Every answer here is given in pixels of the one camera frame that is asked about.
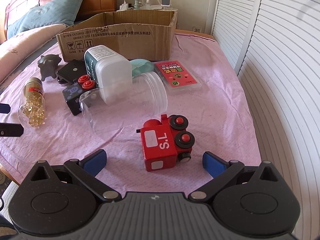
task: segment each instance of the screw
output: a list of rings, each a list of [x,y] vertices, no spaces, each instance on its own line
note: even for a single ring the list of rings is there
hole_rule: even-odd
[[[119,196],[119,193],[116,191],[109,190],[109,191],[104,192],[102,194],[102,196],[107,199],[115,199]]]
[[[193,199],[204,199],[207,197],[207,194],[204,193],[203,191],[194,191],[191,193],[191,197]]]

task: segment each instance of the white shutter door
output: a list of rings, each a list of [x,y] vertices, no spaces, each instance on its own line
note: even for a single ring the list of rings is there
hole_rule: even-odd
[[[254,0],[219,0],[212,35],[235,68]]]
[[[261,0],[239,73],[261,157],[300,202],[295,234],[303,240],[320,235],[319,1]]]

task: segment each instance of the wall socket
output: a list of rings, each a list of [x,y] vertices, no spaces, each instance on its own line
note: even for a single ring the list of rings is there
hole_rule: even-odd
[[[193,26],[192,31],[195,33],[200,33],[202,31],[202,28]]]

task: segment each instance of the pink bedsheet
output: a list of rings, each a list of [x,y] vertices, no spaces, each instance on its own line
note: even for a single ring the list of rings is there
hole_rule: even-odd
[[[54,45],[46,54],[61,55],[59,46]],[[108,154],[108,162],[97,178],[122,195],[126,191],[189,194],[212,179],[202,167],[205,151],[225,160],[237,159],[246,165],[258,165],[260,154],[244,91],[219,45],[210,39],[176,34],[171,59],[192,69],[202,83],[201,91],[168,97],[167,114],[186,116],[188,131],[196,138],[188,163],[147,172],[140,134],[136,133],[140,127],[110,132],[109,139],[102,141],[86,125],[81,114],[71,114],[62,96],[63,88],[51,78],[43,83],[45,124],[39,129],[25,129],[20,138],[0,138],[0,163],[20,183],[37,160],[58,165],[71,158],[83,159],[102,148]],[[32,76],[40,77],[36,61],[0,96],[0,102],[12,108],[10,114],[0,115],[1,122],[19,123],[17,111],[23,84]]]

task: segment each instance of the bottle with gold contents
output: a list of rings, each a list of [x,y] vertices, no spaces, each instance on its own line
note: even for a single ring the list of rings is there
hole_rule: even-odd
[[[44,121],[44,91],[42,82],[36,77],[29,78],[23,87],[18,117],[23,126],[37,127]]]

